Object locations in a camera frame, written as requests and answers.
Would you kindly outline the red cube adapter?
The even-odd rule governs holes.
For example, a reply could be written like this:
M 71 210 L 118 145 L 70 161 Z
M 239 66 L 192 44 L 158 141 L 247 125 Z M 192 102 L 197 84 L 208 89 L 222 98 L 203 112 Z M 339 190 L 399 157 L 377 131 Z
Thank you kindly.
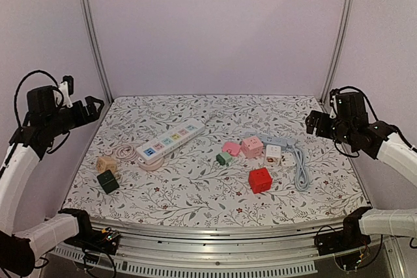
M 266 167 L 250 171 L 248 183 L 254 194 L 268 191 L 272 185 L 272 177 Z

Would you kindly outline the green plug adapter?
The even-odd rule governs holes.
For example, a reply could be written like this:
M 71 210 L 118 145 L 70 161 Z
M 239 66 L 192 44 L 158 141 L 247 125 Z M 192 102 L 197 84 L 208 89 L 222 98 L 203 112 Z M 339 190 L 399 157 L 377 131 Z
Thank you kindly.
M 232 155 L 230 155 L 230 153 L 228 152 L 221 152 L 216 155 L 216 161 L 220 165 L 228 166 L 232 159 L 233 159 Z

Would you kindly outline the pink cube socket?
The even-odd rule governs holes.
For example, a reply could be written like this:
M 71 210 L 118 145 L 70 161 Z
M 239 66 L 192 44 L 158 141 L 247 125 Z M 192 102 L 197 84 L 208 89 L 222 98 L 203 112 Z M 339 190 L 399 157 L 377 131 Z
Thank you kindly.
M 245 138 L 241 143 L 241 151 L 248 159 L 256 158 L 262 154 L 263 143 L 257 136 Z

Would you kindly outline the beige cube socket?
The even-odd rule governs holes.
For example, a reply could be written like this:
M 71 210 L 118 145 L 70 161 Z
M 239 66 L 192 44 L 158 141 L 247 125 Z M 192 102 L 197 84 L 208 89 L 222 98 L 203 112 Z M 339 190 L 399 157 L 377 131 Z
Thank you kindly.
M 117 172 L 117 162 L 109 156 L 99 156 L 96 161 L 96 169 L 99 174 L 106 171 L 115 174 Z

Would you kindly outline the right aluminium frame post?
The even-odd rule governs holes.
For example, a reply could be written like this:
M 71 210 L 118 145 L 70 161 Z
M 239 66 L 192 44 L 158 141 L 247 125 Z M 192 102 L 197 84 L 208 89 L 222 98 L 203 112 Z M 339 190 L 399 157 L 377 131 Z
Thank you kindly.
M 327 75 L 325 77 L 324 86 L 321 91 L 319 102 L 325 104 L 328 98 L 328 94 L 334 82 L 336 72 L 338 69 L 339 60 L 343 51 L 343 45 L 349 26 L 349 18 L 351 16 L 352 4 L 354 0 L 343 0 L 343 6 L 341 11 L 341 17 L 339 21 L 338 32 L 336 41 L 330 58 L 330 64 L 328 67 Z

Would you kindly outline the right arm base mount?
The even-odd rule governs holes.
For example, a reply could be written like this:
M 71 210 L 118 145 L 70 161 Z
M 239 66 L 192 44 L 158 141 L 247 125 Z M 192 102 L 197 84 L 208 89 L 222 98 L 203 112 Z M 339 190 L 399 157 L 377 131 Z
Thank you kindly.
M 343 229 L 338 231 L 323 226 L 314 237 L 314 245 L 320 256 L 365 247 L 370 243 L 370 236 L 361 233 L 358 223 L 351 222 L 344 222 Z

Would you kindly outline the pink plug adapter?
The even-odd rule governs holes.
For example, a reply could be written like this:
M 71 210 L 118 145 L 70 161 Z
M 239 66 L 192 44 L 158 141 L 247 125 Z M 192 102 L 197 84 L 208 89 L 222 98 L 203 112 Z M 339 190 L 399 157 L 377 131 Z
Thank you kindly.
M 237 157 L 240 154 L 241 145 L 234 142 L 226 142 L 222 147 L 222 152 L 227 152 L 232 157 Z

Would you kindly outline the floral tablecloth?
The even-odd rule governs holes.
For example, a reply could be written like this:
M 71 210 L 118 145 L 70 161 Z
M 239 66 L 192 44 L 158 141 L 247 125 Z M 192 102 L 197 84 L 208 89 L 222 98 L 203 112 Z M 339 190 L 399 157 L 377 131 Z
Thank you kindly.
M 350 162 L 331 141 L 308 135 L 304 121 L 318 110 L 311 96 L 131 96 L 111 105 L 89 147 L 64 206 L 91 217 L 173 227 L 262 227 L 344 217 L 367 204 Z M 155 171 L 139 167 L 136 148 L 188 118 L 205 131 L 165 157 Z M 239 155 L 228 166 L 216 155 L 245 132 L 293 138 L 305 153 L 309 188 L 298 191 L 294 167 L 269 167 L 271 188 L 254 194 L 250 171 L 263 157 Z M 96 161 L 117 162 L 119 189 L 105 194 Z

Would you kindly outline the light blue round plug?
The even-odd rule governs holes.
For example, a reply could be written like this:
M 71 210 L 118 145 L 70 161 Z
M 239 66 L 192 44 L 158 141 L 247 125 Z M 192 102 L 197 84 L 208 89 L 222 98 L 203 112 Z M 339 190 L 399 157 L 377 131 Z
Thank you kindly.
M 296 147 L 296 140 L 293 138 L 288 138 L 287 139 L 287 148 L 295 148 Z

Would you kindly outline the white cube socket tiger print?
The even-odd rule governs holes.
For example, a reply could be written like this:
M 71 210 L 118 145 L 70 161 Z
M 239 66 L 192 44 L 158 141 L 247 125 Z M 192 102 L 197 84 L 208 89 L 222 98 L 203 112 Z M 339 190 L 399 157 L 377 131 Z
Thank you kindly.
M 267 145 L 265 147 L 265 158 L 264 164 L 271 166 L 278 166 L 281 163 L 281 146 L 278 145 Z

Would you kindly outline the aluminium table edge rail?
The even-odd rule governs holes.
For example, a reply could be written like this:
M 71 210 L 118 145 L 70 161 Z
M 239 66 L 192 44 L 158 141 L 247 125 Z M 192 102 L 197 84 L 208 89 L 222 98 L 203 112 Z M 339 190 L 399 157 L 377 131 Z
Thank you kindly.
M 333 234 L 341 221 L 264 227 L 168 227 L 95 219 L 121 233 L 115 255 L 62 243 L 35 277 L 406 277 L 398 242 L 371 243 L 329 255 L 316 235 Z

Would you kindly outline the white power strip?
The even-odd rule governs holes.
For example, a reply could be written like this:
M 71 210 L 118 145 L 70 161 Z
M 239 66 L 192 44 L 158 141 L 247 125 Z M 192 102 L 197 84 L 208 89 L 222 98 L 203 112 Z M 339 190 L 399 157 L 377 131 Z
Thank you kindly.
M 204 130 L 205 125 L 202 122 L 190 118 L 171 130 L 155 137 L 153 140 L 137 147 L 136 152 L 144 164 L 150 165 L 198 135 L 201 135 Z

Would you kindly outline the dark green cube socket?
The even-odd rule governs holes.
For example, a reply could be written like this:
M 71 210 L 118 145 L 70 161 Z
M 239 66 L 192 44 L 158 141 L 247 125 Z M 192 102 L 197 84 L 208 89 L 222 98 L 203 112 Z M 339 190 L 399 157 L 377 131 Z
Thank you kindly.
M 119 189 L 119 183 L 109 169 L 99 174 L 97 176 L 97 180 L 105 194 L 110 194 L 111 192 Z

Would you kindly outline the pink round socket base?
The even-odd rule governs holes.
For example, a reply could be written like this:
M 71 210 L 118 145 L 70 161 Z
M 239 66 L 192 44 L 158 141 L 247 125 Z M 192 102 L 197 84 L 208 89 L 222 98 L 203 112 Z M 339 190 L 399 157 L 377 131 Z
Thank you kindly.
M 164 158 L 156 160 L 154 163 L 146 164 L 141 158 L 139 158 L 139 167 L 145 171 L 155 171 L 164 164 Z

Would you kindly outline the light blue power strip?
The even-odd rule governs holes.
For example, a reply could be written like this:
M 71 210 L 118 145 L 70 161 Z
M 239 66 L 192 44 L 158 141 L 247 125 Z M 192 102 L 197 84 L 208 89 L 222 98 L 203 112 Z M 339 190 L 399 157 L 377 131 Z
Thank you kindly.
M 262 142 L 262 144 L 264 146 L 275 145 L 275 146 L 280 146 L 282 149 L 286 149 L 289 146 L 288 140 L 286 138 L 283 138 L 283 137 L 265 135 L 265 134 L 256 133 L 256 132 L 245 132 L 244 133 L 244 138 L 249 138 L 249 137 L 253 137 L 253 136 L 256 136 L 260 140 L 260 142 Z

